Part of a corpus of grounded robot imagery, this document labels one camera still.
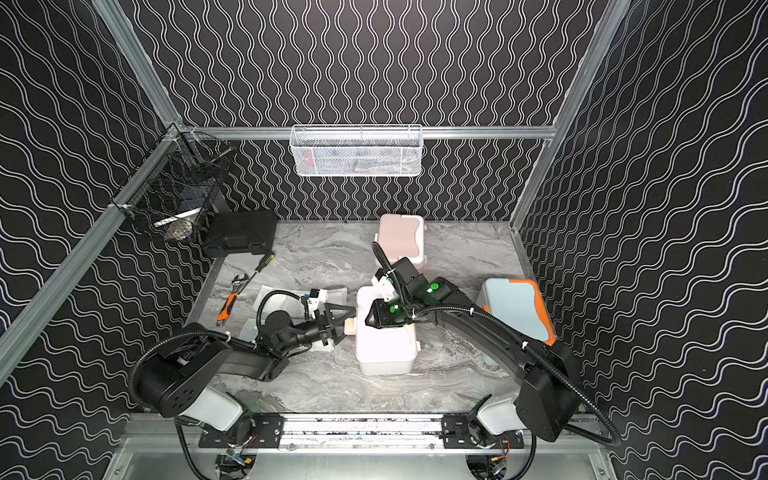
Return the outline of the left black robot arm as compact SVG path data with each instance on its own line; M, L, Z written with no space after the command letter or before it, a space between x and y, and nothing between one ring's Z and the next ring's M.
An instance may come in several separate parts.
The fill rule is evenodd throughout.
M191 323L137 360L128 375L129 393L165 418L200 420L192 406L215 376L270 382L315 344L340 343L346 337L345 321L355 315L355 307L329 302L324 290L303 295L269 290L256 309L254 338L234 338Z

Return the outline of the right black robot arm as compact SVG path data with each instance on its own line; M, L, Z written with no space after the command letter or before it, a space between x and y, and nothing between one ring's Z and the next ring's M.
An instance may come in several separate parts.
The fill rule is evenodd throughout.
M376 329L431 323L472 343L508 372L518 388L490 395L476 406L478 429L493 435L525 429L553 442L568 431L617 447L618 428L584 390L570 348L549 332L545 339L523 333L474 303L443 277L427 279L407 258L390 262L379 243L372 251L376 275L395 290L390 300L373 300L365 318Z

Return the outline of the light blue first aid box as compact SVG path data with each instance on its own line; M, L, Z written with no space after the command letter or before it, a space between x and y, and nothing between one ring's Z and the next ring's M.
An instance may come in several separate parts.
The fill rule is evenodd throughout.
M538 284L532 280L489 278L476 304L524 335L552 346L556 336Z

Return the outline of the pink first aid box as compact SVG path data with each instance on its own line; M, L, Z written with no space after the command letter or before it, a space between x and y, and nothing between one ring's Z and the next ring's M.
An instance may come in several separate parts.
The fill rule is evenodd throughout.
M427 261L424 237L425 221L421 216L384 214L380 218L374 240L392 265L402 258L408 258L422 272Z

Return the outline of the white first aid box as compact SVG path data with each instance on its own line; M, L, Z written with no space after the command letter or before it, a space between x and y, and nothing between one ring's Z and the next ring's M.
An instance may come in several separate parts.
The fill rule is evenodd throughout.
M415 326L376 329L364 322L373 301L381 297L375 287L361 287L356 294L356 315L345 321L344 333L354 337L355 357L363 375L409 374L420 351Z

